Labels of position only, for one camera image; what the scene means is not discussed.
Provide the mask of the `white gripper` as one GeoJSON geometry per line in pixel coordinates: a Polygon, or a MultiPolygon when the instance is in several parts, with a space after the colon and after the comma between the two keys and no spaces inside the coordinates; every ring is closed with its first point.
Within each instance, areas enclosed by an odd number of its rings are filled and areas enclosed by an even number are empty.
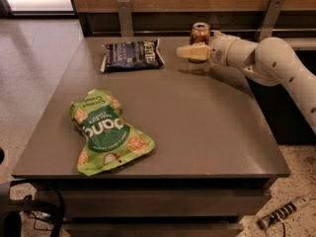
{"type": "Polygon", "coordinates": [[[178,47],[176,53],[179,57],[190,60],[206,61],[209,58],[222,66],[240,67],[243,64],[238,37],[214,31],[210,40],[210,47],[204,42],[178,47]]]}

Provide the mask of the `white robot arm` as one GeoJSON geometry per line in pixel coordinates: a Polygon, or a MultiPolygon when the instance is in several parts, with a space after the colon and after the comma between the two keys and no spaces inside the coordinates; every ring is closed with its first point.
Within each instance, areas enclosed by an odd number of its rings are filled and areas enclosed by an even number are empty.
{"type": "Polygon", "coordinates": [[[316,133],[316,76],[283,39],[253,42],[215,31],[209,44],[178,47],[177,55],[201,61],[211,59],[215,64],[234,67],[264,86],[280,84],[316,133]]]}

